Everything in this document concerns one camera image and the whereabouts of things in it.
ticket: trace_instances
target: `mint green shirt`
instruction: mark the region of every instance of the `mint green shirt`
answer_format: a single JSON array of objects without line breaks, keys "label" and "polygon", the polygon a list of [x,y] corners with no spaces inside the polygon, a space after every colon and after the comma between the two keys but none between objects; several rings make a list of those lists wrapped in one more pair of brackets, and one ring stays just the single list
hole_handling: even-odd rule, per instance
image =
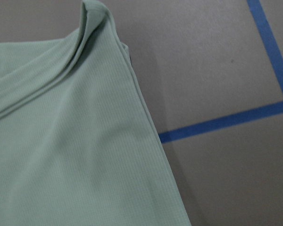
[{"label": "mint green shirt", "polygon": [[62,39],[0,43],[0,226],[190,225],[104,4]]}]

